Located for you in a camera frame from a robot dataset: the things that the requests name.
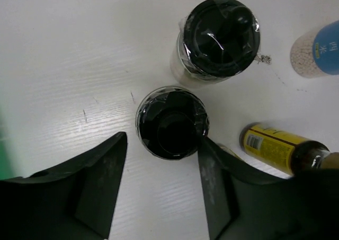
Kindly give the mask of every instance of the white granules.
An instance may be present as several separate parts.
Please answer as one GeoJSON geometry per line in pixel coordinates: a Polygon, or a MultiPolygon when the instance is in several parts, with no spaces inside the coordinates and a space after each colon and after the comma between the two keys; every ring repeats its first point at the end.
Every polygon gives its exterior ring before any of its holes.
{"type": "Polygon", "coordinates": [[[293,69],[303,77],[328,76],[314,61],[313,44],[318,32],[322,29],[316,28],[295,41],[291,49],[291,63],[293,69]]]}

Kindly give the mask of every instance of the small debris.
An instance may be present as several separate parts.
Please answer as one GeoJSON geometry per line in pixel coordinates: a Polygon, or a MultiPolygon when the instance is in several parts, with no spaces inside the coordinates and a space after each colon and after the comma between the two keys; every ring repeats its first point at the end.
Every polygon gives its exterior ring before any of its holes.
{"type": "Polygon", "coordinates": [[[267,65],[271,65],[272,64],[272,58],[271,56],[266,56],[266,55],[261,55],[261,54],[257,54],[254,58],[255,61],[259,63],[264,63],[267,65]]]}
{"type": "Polygon", "coordinates": [[[132,91],[131,91],[131,96],[132,96],[133,103],[136,104],[136,100],[134,99],[132,91]]]}
{"type": "Polygon", "coordinates": [[[87,116],[86,116],[85,110],[83,110],[83,112],[84,112],[85,123],[88,123],[88,122],[87,122],[87,116]]]}
{"type": "Polygon", "coordinates": [[[277,73],[275,73],[275,75],[276,75],[276,77],[280,80],[280,82],[281,82],[283,85],[287,86],[287,84],[286,84],[283,80],[281,80],[281,78],[277,75],[277,73]]]}

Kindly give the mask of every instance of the black plastic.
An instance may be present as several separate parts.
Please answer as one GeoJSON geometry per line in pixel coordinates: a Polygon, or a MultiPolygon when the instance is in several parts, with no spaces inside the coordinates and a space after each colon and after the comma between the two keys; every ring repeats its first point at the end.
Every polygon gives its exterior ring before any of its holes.
{"type": "Polygon", "coordinates": [[[231,77],[245,70],[260,45],[252,12],[236,0],[206,0],[188,16],[183,42],[191,63],[214,77],[231,77]]]}
{"type": "Polygon", "coordinates": [[[163,159],[195,153],[206,136],[209,120],[202,102],[180,88],[167,88],[150,97],[138,112],[137,128],[147,149],[163,159]]]}
{"type": "Polygon", "coordinates": [[[209,138],[198,151],[210,239],[337,239],[339,170],[280,179],[209,138]]]}
{"type": "Polygon", "coordinates": [[[1,239],[108,239],[126,152],[119,132],[29,178],[0,181],[1,239]]]}

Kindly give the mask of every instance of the yellow label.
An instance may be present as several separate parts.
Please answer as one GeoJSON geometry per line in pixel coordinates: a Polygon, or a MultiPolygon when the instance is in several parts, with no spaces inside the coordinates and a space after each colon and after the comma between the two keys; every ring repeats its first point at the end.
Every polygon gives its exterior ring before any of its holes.
{"type": "Polygon", "coordinates": [[[308,140],[265,125],[255,125],[246,132],[243,145],[249,155],[292,175],[292,154],[297,145],[308,140]]]}

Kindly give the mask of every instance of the green object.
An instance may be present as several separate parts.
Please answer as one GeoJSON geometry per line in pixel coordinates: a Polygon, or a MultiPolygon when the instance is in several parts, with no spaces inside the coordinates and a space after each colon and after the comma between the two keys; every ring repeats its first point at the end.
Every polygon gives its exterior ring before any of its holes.
{"type": "Polygon", "coordinates": [[[4,132],[0,128],[0,180],[14,177],[5,142],[4,132]]]}

